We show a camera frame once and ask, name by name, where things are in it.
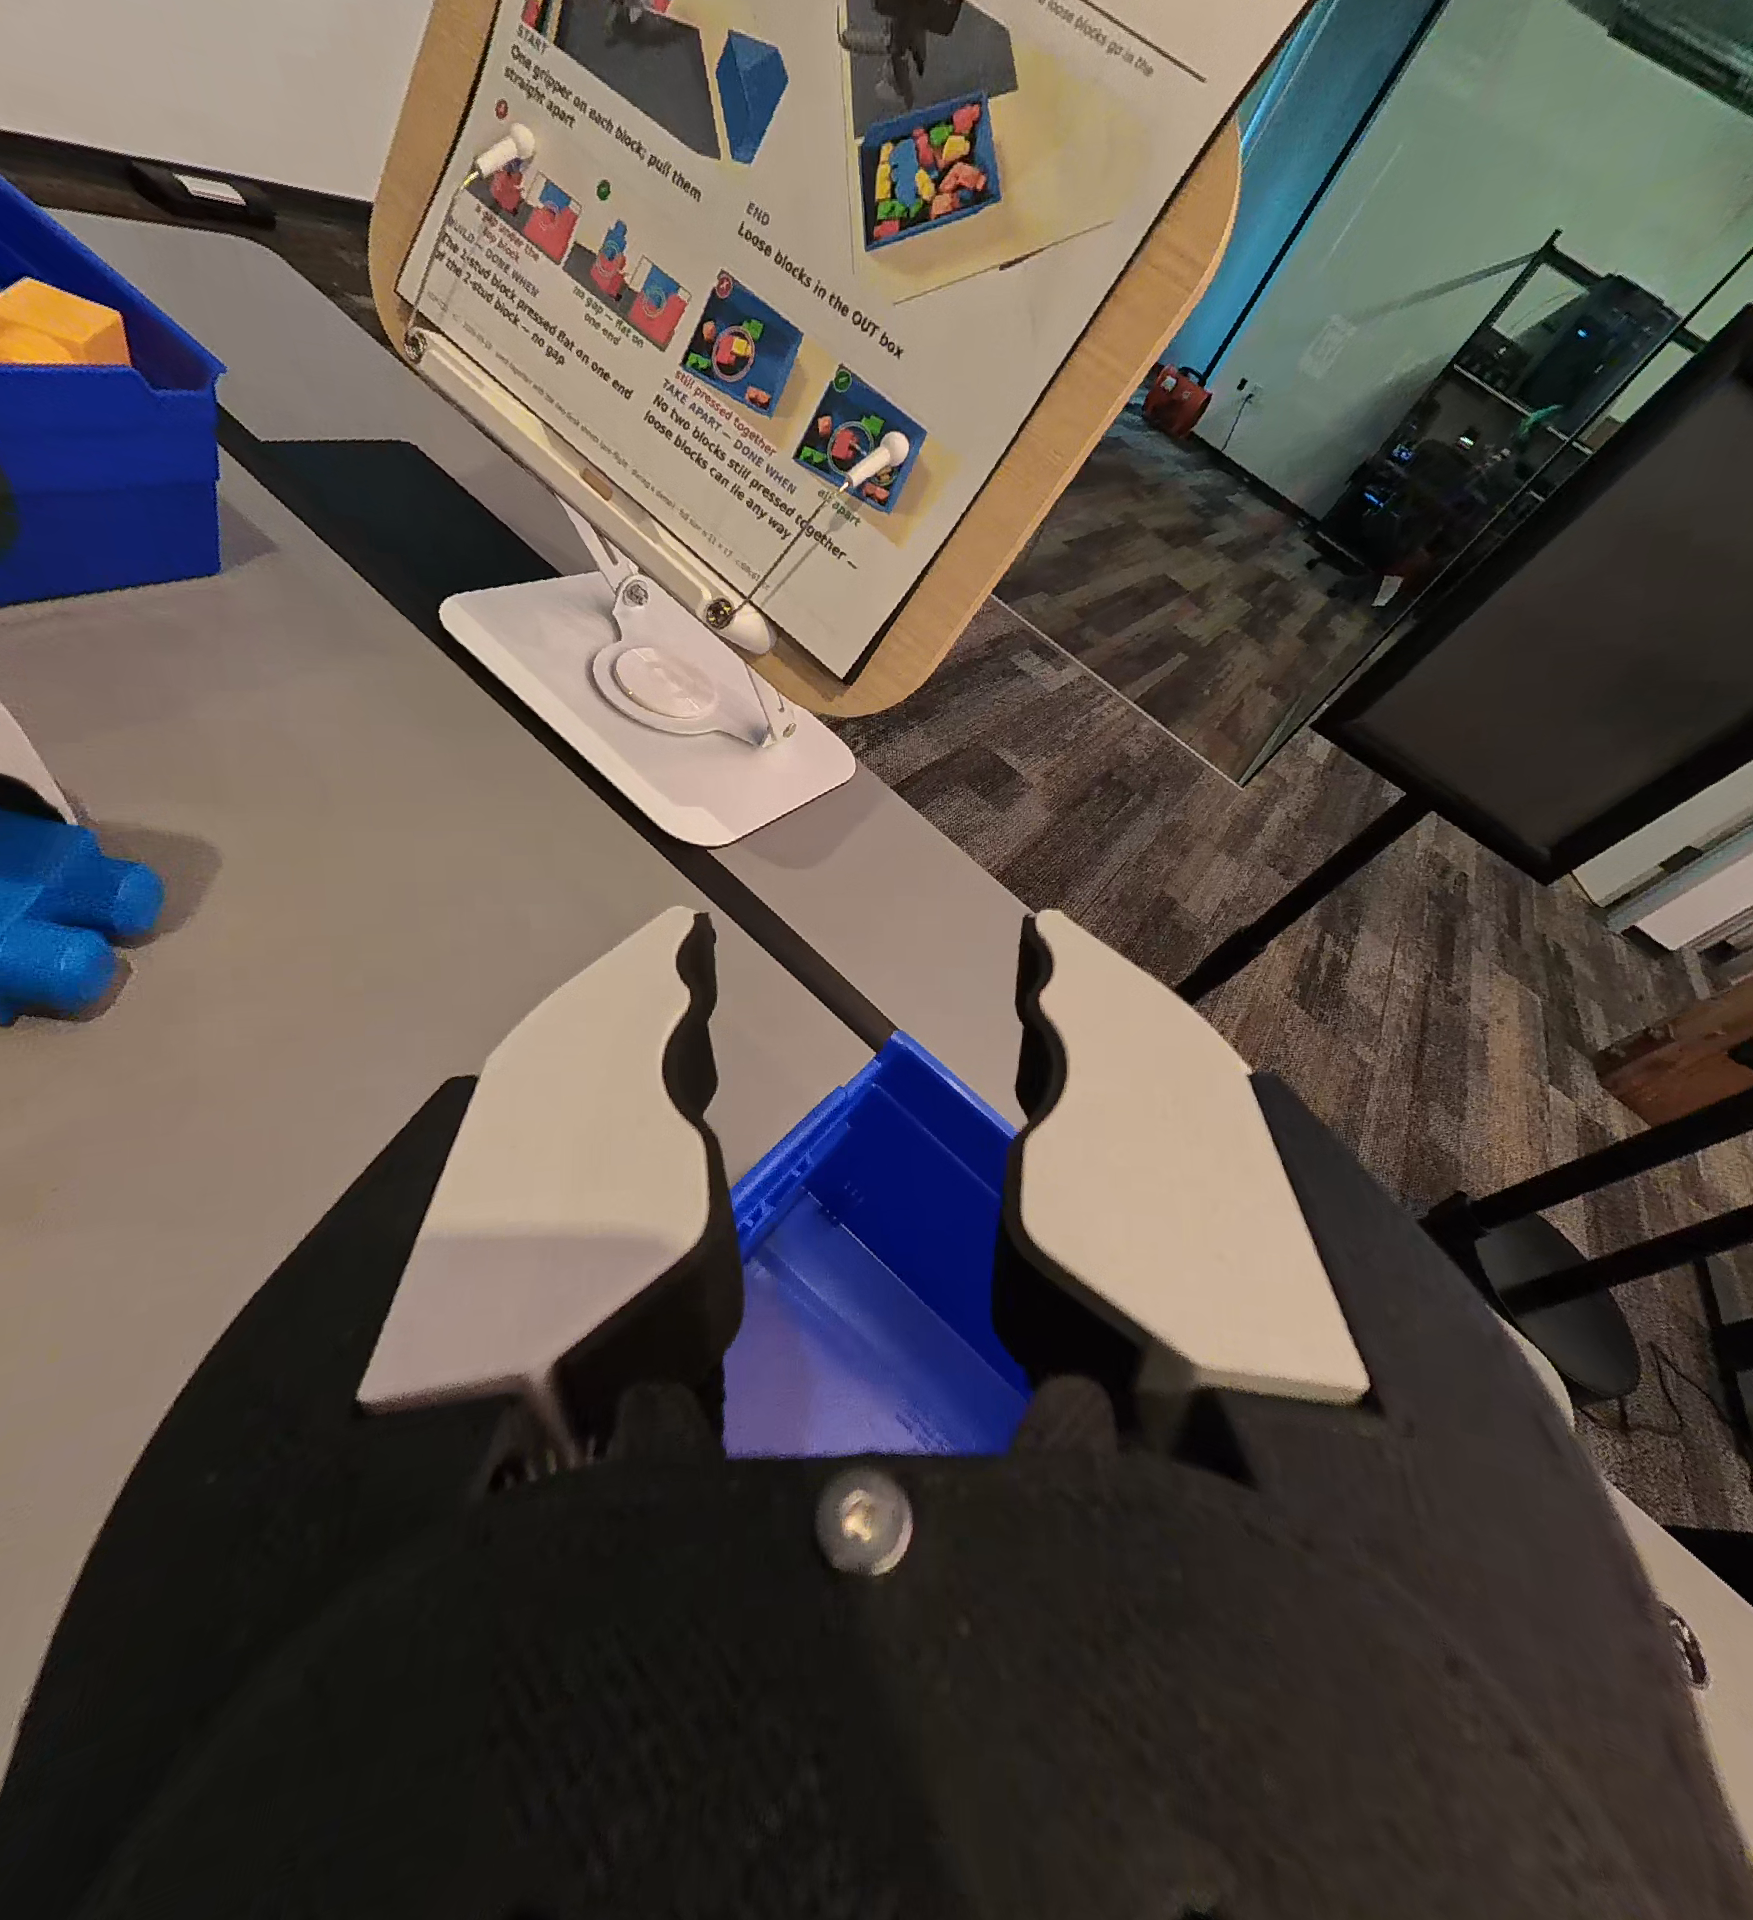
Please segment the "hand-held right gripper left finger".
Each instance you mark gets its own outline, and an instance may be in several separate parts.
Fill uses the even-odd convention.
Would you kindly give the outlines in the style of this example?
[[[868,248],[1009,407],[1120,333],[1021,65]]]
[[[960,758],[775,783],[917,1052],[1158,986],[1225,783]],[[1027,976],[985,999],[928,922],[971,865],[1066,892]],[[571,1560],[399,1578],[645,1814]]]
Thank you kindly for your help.
[[[364,1412],[616,1412],[628,1382],[715,1376],[745,1286],[711,1013],[715,922],[667,908],[488,1052]]]

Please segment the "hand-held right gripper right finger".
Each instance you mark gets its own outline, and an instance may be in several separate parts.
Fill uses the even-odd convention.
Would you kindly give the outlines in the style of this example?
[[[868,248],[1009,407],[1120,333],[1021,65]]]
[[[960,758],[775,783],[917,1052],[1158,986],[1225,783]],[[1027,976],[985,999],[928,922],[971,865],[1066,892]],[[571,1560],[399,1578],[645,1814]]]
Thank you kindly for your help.
[[[1057,908],[1021,922],[1014,1013],[1000,1345],[1021,1376],[1100,1376],[1120,1412],[1196,1391],[1351,1412],[1372,1368],[1249,1064]]]

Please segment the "blue two-stud block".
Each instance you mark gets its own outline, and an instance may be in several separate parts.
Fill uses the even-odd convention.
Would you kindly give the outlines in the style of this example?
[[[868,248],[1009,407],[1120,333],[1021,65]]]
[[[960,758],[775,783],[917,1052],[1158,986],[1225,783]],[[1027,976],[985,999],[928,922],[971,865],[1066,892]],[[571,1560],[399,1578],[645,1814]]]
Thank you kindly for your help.
[[[121,946],[162,922],[162,870],[103,855],[91,827],[0,814],[0,1027],[91,1017]]]

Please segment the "blue plastic bin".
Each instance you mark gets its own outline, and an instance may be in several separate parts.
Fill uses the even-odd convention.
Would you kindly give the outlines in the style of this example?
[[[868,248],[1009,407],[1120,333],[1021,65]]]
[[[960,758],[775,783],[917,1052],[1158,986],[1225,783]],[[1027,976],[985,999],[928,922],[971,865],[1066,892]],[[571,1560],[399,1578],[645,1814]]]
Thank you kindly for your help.
[[[7,284],[110,302],[137,368],[0,362],[0,474],[25,513],[0,603],[213,573],[225,362],[0,176],[0,290]]]

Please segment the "heap of toy blocks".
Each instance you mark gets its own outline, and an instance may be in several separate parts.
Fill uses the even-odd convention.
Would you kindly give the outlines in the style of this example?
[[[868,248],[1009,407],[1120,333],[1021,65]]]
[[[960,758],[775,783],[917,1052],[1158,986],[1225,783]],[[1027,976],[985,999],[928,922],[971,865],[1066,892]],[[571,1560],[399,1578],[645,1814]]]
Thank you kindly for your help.
[[[137,368],[129,315],[110,302],[7,284],[0,290],[0,362],[14,368]]]

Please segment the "plain blue object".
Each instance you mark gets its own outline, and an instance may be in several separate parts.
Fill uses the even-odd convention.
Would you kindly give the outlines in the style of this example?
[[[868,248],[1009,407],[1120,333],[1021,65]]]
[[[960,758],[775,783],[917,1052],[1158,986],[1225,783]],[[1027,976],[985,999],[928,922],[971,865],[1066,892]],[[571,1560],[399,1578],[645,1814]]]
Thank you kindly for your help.
[[[1014,1122],[894,1036],[729,1179],[745,1323],[723,1455],[1009,1455],[1027,1376],[991,1329]]]

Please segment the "small black floor device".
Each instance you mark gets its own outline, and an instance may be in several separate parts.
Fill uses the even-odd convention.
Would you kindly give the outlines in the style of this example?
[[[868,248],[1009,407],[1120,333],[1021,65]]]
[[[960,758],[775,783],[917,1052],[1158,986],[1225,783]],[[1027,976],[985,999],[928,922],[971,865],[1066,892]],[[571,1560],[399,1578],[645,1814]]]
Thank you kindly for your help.
[[[235,176],[201,176],[201,167],[129,157],[129,181],[177,225],[277,229],[277,200]]]

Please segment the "black mat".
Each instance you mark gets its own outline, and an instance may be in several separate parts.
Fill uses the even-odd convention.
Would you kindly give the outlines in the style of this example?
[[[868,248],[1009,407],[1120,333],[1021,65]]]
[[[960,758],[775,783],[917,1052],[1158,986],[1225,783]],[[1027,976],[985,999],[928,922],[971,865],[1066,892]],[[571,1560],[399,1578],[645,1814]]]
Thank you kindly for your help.
[[[411,443],[269,443],[235,416],[213,443],[419,632],[447,632],[447,599],[558,583],[558,564]]]

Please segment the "white stand base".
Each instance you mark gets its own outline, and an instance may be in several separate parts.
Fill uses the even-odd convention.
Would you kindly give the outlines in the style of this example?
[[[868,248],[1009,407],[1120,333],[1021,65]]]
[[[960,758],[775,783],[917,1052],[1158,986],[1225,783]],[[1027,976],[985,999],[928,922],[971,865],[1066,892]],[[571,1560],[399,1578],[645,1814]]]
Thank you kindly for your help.
[[[453,591],[438,619],[655,836],[729,852],[859,774],[853,744],[757,669],[762,630],[729,642],[581,520],[574,538],[589,572]]]

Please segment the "black equipment rack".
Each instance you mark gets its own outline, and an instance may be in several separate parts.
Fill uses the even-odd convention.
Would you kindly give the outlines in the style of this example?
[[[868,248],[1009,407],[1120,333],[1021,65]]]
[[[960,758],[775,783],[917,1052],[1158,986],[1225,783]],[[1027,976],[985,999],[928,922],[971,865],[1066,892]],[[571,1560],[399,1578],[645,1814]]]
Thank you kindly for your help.
[[[1546,234],[1309,523],[1316,564],[1376,603],[1414,603],[1563,495],[1623,434],[1644,373],[1697,358],[1699,333],[1668,296]]]

